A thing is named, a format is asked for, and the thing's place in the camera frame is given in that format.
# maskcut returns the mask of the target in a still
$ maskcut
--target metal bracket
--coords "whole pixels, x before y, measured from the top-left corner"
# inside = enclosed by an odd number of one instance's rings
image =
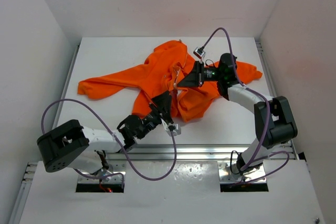
[[[223,191],[268,191],[267,178],[248,183],[249,180],[265,176],[264,165],[259,168],[240,174],[232,174],[230,162],[217,162],[220,190]],[[235,185],[235,183],[246,182],[247,184]]]
[[[113,161],[109,162],[109,172],[110,173],[122,173],[126,175],[126,161]],[[123,193],[122,187],[122,178],[121,176],[113,176],[111,179],[106,179],[101,182],[102,186],[111,187],[112,191]],[[90,179],[84,178],[81,175],[78,176],[77,180],[77,189],[76,192],[99,192],[97,189],[99,188],[99,180],[98,179]]]

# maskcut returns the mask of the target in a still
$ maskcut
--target rectangular opening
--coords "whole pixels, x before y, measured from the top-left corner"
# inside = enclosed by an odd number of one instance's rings
[[[123,193],[124,187],[121,187],[121,184],[101,184],[99,183],[94,184],[77,184],[76,187],[77,193]]]

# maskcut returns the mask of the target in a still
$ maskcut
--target red wire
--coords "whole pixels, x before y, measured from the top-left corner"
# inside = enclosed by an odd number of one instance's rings
[[[102,189],[105,193],[107,193],[106,189],[101,185],[101,181],[99,181],[99,188]]]

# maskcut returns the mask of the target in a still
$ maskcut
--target white table surface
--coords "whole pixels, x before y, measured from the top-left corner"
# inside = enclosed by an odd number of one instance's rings
[[[159,177],[171,162],[134,162]],[[283,161],[265,161],[265,171]],[[123,194],[76,193],[77,173],[38,164],[20,224],[325,224],[304,161],[268,177],[269,192],[221,193],[216,162],[178,162],[164,180],[140,178],[126,164]]]
[[[91,106],[112,129],[115,129],[131,113],[133,103],[139,93],[138,89],[126,88],[108,98],[92,101],[86,95],[77,94],[78,82],[142,64],[156,46],[173,39],[181,39],[188,46],[189,54],[193,55],[193,50],[203,45],[207,38],[83,38],[65,98],[77,99]],[[232,47],[239,61],[251,63],[263,71],[253,38],[232,38]],[[207,59],[218,61],[223,53],[228,52],[226,38],[213,38],[205,51]],[[269,94],[265,76],[250,83],[249,87]],[[87,127],[103,129],[96,118],[84,107],[65,102],[60,112],[58,125],[70,119],[78,119],[81,125]],[[176,138],[177,144],[250,144],[255,139],[253,114],[224,98],[213,102],[201,119],[188,123],[178,119],[174,121],[182,126],[182,134]],[[163,128],[158,126],[139,144],[171,144],[171,139]]]

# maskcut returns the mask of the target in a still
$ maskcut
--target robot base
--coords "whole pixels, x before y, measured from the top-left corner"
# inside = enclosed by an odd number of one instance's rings
[[[230,162],[218,162],[218,174],[221,192],[237,191],[268,191],[267,178],[249,183],[249,180],[265,175],[264,165],[241,175],[233,174],[230,170]]]

